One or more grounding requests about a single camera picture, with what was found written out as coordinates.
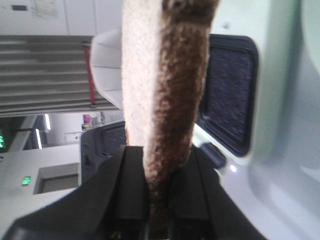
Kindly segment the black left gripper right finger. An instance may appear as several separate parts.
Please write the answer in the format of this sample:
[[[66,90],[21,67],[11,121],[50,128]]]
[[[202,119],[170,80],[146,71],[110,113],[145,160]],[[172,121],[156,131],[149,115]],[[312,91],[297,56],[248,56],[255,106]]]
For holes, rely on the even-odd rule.
[[[173,175],[169,239],[225,239],[225,193],[216,173],[224,165],[216,146],[192,147],[186,165]]]

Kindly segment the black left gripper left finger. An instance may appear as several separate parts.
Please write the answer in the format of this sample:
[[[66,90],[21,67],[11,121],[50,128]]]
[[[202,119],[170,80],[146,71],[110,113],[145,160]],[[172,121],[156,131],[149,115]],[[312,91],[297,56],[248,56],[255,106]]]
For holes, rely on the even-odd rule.
[[[107,240],[148,239],[149,199],[142,158],[142,147],[125,148],[108,220]]]

